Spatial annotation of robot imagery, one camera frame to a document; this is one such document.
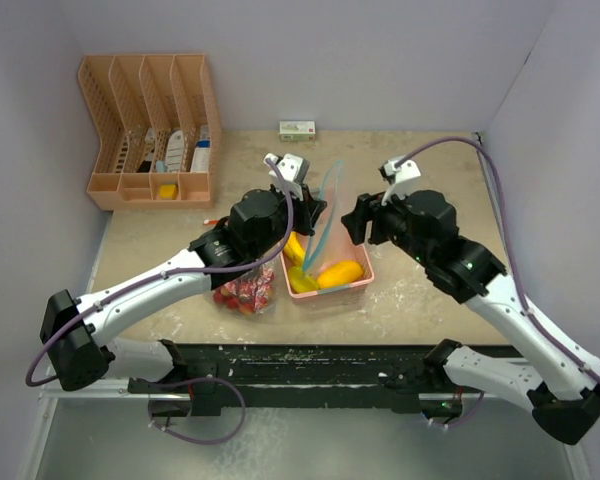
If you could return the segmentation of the yellow banana bunch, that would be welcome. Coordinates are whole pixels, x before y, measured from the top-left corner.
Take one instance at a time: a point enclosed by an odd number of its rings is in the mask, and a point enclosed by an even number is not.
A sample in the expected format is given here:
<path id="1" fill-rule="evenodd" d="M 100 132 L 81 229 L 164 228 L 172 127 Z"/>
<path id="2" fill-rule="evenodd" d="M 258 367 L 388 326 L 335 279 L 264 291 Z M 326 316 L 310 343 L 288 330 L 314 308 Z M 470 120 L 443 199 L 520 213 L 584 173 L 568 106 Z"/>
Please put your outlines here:
<path id="1" fill-rule="evenodd" d="M 305 249 L 298 240 L 297 234 L 292 231 L 283 248 L 284 254 L 295 265 L 302 266 L 305 260 Z"/>

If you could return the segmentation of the clear blue-zipper bag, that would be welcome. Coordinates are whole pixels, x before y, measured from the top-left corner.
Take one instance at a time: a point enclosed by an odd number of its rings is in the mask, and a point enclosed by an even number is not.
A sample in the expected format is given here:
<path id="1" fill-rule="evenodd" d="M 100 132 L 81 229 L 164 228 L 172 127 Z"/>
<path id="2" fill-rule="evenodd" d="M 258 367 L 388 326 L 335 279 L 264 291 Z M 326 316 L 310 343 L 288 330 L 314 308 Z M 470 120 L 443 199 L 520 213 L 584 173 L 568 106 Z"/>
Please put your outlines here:
<path id="1" fill-rule="evenodd" d="M 339 258 L 343 178 L 344 162 L 338 160 L 327 170 L 318 190 L 318 200 L 323 200 L 326 207 L 317 217 L 314 234 L 300 237 L 305 251 L 301 267 L 305 274 L 313 278 L 317 278 Z"/>

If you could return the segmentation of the yellow mango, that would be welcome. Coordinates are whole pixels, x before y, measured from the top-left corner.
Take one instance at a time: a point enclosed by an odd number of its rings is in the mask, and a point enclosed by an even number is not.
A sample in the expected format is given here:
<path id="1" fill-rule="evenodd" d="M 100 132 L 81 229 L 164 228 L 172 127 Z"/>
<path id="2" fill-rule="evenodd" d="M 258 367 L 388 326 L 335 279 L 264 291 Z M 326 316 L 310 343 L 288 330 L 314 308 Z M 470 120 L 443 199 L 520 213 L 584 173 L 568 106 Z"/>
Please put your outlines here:
<path id="1" fill-rule="evenodd" d="M 330 289 L 356 282 L 363 276 L 364 269 L 358 262 L 343 260 L 325 269 L 317 282 L 321 289 Z"/>

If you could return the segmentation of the green starfruit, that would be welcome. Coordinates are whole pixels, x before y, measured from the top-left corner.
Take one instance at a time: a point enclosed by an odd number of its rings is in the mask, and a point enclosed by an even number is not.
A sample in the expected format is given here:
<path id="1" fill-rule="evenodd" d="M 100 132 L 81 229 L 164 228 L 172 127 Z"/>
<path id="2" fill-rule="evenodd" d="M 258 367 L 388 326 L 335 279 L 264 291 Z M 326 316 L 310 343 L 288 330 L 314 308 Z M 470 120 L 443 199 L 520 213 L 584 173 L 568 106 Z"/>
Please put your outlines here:
<path id="1" fill-rule="evenodd" d="M 296 294 L 304 294 L 320 289 L 318 282 L 301 266 L 292 266 L 287 270 L 289 285 Z"/>

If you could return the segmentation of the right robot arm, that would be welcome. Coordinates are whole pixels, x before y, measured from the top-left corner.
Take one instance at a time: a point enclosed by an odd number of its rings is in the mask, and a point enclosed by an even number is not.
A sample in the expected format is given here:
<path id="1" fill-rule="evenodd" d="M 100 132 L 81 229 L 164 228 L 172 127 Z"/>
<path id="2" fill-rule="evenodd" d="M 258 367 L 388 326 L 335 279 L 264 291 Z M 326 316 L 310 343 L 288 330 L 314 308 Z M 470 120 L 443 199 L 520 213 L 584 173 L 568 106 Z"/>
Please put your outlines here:
<path id="1" fill-rule="evenodd" d="M 459 233 L 444 195 L 417 191 L 384 201 L 362 194 L 342 223 L 356 245 L 391 242 L 419 263 L 433 286 L 496 328 L 525 359 L 509 363 L 445 339 L 424 358 L 426 383 L 498 396 L 529 412 L 552 438 L 577 444 L 600 418 L 600 359 L 585 352 L 530 301 L 485 246 Z"/>

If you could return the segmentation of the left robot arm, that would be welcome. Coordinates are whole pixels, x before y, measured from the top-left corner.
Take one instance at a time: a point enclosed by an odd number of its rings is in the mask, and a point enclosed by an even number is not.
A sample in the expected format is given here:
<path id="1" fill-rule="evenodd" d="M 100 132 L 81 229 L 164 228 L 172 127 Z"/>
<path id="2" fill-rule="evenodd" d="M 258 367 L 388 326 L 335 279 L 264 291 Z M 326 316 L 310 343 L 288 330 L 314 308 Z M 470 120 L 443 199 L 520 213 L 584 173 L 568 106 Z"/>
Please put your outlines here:
<path id="1" fill-rule="evenodd" d="M 120 333 L 191 296 L 210 292 L 269 262 L 291 233 L 311 235 L 327 203 L 306 185 L 290 196 L 275 188 L 254 189 L 228 216 L 161 265 L 95 294 L 68 290 L 47 301 L 40 339 L 66 391 L 100 380 L 118 359 L 112 345 Z"/>

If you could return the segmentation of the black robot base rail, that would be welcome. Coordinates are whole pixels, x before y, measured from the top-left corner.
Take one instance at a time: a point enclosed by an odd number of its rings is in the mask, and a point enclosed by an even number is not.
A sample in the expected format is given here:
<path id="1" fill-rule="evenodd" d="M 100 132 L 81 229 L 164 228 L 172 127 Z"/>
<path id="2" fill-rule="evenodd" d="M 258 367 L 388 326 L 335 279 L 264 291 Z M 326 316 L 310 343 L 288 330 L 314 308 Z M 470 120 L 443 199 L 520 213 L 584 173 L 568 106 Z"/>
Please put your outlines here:
<path id="1" fill-rule="evenodd" d="M 437 410 L 470 393 L 426 366 L 431 346 L 175 344 L 176 367 L 127 390 L 173 400 L 194 416 L 224 408 Z"/>

